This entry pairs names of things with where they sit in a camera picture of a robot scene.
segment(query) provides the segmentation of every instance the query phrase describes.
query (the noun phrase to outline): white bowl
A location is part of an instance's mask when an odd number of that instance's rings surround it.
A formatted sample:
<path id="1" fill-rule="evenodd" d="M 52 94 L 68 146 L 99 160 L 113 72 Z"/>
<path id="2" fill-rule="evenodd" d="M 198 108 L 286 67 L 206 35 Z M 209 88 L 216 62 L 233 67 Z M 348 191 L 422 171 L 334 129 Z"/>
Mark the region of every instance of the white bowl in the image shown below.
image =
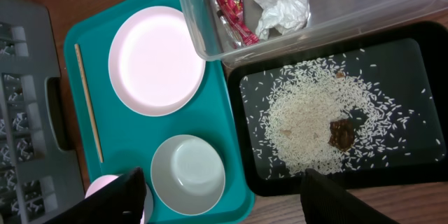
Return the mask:
<path id="1" fill-rule="evenodd" d="M 93 183 L 91 183 L 89 188 L 87 189 L 87 192 L 85 193 L 85 198 L 96 193 L 99 189 L 103 188 L 104 186 L 107 186 L 110 182 L 116 180 L 118 177 L 119 177 L 118 175 L 104 175 L 95 179 L 95 181 L 93 181 Z M 149 218 L 153 214 L 154 209 L 153 194 L 149 190 L 148 185 L 145 184 L 145 186 L 146 186 L 146 197 L 140 224 L 145 224 L 149 221 Z"/>
<path id="2" fill-rule="evenodd" d="M 113 90 L 129 109 L 145 116 L 182 108 L 195 95 L 204 70 L 182 12 L 166 6 L 133 14 L 109 51 Z"/>
<path id="3" fill-rule="evenodd" d="M 151 181 L 157 196 L 171 210 L 199 215 L 212 209 L 223 195 L 224 165 L 206 141 L 190 135 L 173 136 L 153 156 Z"/>

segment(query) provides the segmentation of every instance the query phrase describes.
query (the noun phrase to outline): red wrapper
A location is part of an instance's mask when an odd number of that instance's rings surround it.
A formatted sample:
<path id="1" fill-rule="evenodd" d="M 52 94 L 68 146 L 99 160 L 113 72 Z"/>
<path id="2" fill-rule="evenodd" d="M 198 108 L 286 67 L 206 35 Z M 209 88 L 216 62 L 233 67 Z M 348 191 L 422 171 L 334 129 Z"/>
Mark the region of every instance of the red wrapper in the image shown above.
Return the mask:
<path id="1" fill-rule="evenodd" d="M 232 29 L 236 30 L 247 46 L 258 42 L 258 37 L 244 24 L 243 0 L 217 0 Z"/>

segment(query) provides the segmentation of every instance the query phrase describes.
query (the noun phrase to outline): gray crate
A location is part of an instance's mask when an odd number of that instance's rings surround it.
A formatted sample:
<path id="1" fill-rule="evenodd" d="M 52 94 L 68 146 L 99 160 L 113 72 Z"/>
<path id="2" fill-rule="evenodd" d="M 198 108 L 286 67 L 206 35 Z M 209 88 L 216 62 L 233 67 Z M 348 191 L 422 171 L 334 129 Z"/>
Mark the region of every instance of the gray crate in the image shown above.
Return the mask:
<path id="1" fill-rule="evenodd" d="M 44 223 L 84 196 L 45 7 L 0 0 L 0 77 L 0 213 L 5 223 Z"/>

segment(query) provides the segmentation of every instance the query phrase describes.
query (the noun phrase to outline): food scrap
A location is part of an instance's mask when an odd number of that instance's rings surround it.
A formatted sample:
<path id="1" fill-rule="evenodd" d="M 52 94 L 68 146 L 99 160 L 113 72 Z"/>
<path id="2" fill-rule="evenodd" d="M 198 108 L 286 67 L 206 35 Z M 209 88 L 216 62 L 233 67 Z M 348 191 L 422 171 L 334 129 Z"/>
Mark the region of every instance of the food scrap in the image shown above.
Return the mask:
<path id="1" fill-rule="evenodd" d="M 341 71 L 336 73 L 336 78 L 343 78 L 343 77 L 345 77 L 345 75 Z"/>
<path id="2" fill-rule="evenodd" d="M 284 130 L 284 129 L 280 129 L 280 133 L 284 134 L 285 136 L 289 137 L 291 135 L 291 131 L 290 130 Z"/>
<path id="3" fill-rule="evenodd" d="M 353 125 L 347 119 L 330 122 L 331 137 L 329 144 L 340 151 L 348 151 L 355 142 Z"/>

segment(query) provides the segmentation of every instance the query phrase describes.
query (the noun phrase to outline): clear plastic container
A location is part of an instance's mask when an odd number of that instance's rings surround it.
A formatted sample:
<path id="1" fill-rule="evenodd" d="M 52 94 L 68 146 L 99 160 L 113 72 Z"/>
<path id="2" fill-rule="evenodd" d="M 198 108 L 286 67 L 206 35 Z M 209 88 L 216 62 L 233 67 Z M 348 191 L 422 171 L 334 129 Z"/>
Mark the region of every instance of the clear plastic container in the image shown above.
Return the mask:
<path id="1" fill-rule="evenodd" d="M 448 8 L 448 0 L 309 0 L 311 17 L 304 29 L 283 36 L 272 31 L 269 40 L 235 50 L 209 0 L 180 1 L 198 55 L 207 61 L 222 60 L 229 67 L 359 36 Z M 253 0 L 243 2 L 245 23 L 255 31 L 263 10 Z"/>

